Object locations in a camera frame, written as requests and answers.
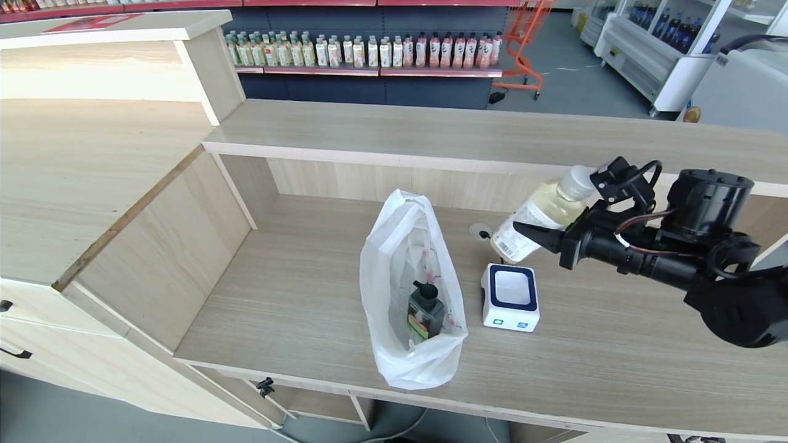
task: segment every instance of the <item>robotic arm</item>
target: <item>robotic arm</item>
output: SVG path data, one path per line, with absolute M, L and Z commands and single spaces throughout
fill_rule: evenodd
M 749 270 L 760 245 L 733 230 L 754 183 L 713 169 L 684 169 L 668 192 L 667 209 L 654 212 L 661 170 L 658 161 L 638 169 L 618 157 L 590 177 L 602 199 L 564 231 L 519 222 L 515 230 L 560 254 L 563 268 L 590 257 L 621 274 L 686 291 L 684 302 L 729 343 L 761 348 L 788 340 L 788 264 Z M 631 208 L 609 209 L 627 199 Z M 659 228 L 646 225 L 658 218 Z

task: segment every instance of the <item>dark blue shelf backing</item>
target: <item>dark blue shelf backing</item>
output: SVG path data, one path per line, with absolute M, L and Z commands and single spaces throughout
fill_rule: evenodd
M 253 6 L 231 8 L 228 31 L 309 31 L 320 34 L 414 37 L 424 31 L 494 35 L 504 30 L 508 8 L 484 6 Z M 360 77 L 298 74 L 240 74 L 250 99 L 302 100 L 430 106 L 480 110 L 487 107 L 491 79 L 451 77 Z

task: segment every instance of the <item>bottle cap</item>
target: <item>bottle cap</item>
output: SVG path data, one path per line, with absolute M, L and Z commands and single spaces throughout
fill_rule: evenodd
M 418 289 L 418 293 L 421 294 L 425 300 L 435 300 L 438 298 L 438 288 L 432 283 L 421 283 L 416 280 L 413 282 L 413 286 Z
M 591 178 L 589 177 L 594 172 L 596 172 L 596 170 L 588 166 L 572 166 L 563 177 L 561 177 L 558 186 L 567 197 L 574 201 L 587 199 L 597 190 L 594 188 L 593 183 L 591 183 Z

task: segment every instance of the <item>white plastic bag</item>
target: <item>white plastic bag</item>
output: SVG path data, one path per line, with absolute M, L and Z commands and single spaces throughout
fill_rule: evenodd
M 429 281 L 446 306 L 440 333 L 423 340 L 407 323 L 413 281 Z M 428 389 L 454 377 L 465 326 L 463 294 L 432 205 L 397 189 L 361 250 L 361 300 L 377 370 L 401 389 Z

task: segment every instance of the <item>gray floor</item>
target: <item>gray floor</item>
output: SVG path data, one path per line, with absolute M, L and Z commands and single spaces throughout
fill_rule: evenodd
M 304 443 L 350 443 L 391 435 L 410 426 L 421 408 L 379 403 L 374 428 L 302 417 L 283 431 Z M 500 443 L 508 424 L 490 420 Z M 494 443 L 484 419 L 428 411 L 408 435 L 419 443 Z M 287 443 L 265 430 L 182 419 L 144 411 L 119 400 L 73 391 L 17 374 L 0 372 L 2 443 Z
M 533 100 L 533 91 L 511 89 L 504 100 L 490 105 L 489 109 L 649 118 L 649 101 L 615 70 L 609 66 L 600 67 L 601 59 L 580 41 L 570 21 L 569 12 L 551 12 L 534 43 L 522 52 L 531 60 L 533 68 L 544 75 L 539 99 Z M 514 58 L 505 51 L 500 62 L 505 69 L 514 67 Z M 507 77 L 503 81 L 522 84 L 522 76 Z M 676 115 L 664 113 L 660 118 L 674 120 Z

